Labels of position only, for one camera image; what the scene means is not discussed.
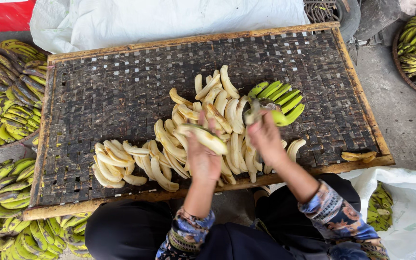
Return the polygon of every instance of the white sack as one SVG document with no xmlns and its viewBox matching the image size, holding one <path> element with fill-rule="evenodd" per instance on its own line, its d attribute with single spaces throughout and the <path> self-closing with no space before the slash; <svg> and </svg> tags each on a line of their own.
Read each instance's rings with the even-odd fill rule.
<svg viewBox="0 0 416 260">
<path fill-rule="evenodd" d="M 30 21 L 52 53 L 303 24 L 302 0 L 38 0 Z"/>
</svg>

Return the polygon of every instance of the woman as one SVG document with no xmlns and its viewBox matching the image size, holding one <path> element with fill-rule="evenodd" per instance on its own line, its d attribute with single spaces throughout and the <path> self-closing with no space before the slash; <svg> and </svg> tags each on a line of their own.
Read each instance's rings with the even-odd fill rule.
<svg viewBox="0 0 416 260">
<path fill-rule="evenodd" d="M 287 183 L 269 196 L 255 188 L 252 227 L 214 225 L 210 210 L 221 158 L 188 138 L 192 183 L 173 218 L 164 202 L 102 204 L 89 218 L 86 246 L 97 260 L 128 259 L 389 259 L 375 230 L 361 219 L 360 198 L 336 174 L 315 179 L 292 162 L 267 110 L 247 128 L 264 162 Z"/>
</svg>

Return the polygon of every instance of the black pants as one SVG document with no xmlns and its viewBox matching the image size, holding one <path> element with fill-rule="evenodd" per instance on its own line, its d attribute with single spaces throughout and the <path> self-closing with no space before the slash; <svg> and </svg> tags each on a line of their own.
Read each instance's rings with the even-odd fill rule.
<svg viewBox="0 0 416 260">
<path fill-rule="evenodd" d="M 360 198 L 350 181 L 336 174 L 321 174 L 318 179 L 335 189 L 355 210 L 361 209 Z M 326 252 L 322 236 L 298 211 L 297 203 L 284 186 L 269 197 L 260 198 L 256 214 L 272 237 L 294 254 Z M 163 202 L 122 200 L 102 204 L 88 220 L 86 246 L 96 260 L 155 259 L 172 219 L 170 208 Z"/>
</svg>

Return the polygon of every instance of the patterned sleeve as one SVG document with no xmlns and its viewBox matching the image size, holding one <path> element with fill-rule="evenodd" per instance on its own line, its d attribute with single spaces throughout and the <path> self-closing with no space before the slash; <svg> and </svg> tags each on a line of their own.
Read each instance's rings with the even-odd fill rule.
<svg viewBox="0 0 416 260">
<path fill-rule="evenodd" d="M 197 255 L 214 221 L 215 214 L 212 210 L 207 217 L 199 218 L 189 215 L 182 206 L 176 213 L 171 230 L 166 235 L 166 241 L 161 244 L 156 259 L 178 260 Z"/>
<path fill-rule="evenodd" d="M 362 215 L 324 181 L 315 196 L 306 204 L 298 204 L 324 239 L 335 246 L 332 259 L 389 260 L 381 238 Z"/>
</svg>

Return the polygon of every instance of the woven mat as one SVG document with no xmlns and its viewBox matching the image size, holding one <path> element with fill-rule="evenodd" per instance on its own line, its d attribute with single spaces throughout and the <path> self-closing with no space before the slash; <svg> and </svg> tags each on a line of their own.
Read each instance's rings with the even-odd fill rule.
<svg viewBox="0 0 416 260">
<path fill-rule="evenodd" d="M 331 30 L 97 53 L 55 65 L 49 81 L 53 91 L 47 95 L 50 109 L 43 111 L 50 118 L 44 128 L 49 136 L 39 152 L 44 161 L 37 205 L 161 190 L 155 181 L 102 187 L 90 168 L 94 144 L 118 139 L 142 145 L 154 139 L 154 123 L 170 118 L 174 106 L 169 90 L 175 87 L 195 101 L 195 76 L 205 78 L 222 65 L 229 66 L 240 94 L 265 80 L 290 81 L 292 89 L 302 91 L 302 116 L 280 131 L 288 142 L 306 140 L 297 155 L 305 168 L 340 163 L 342 150 L 378 151 Z M 133 174 L 145 176 L 138 166 Z M 181 188 L 190 182 L 176 173 L 173 181 Z"/>
</svg>

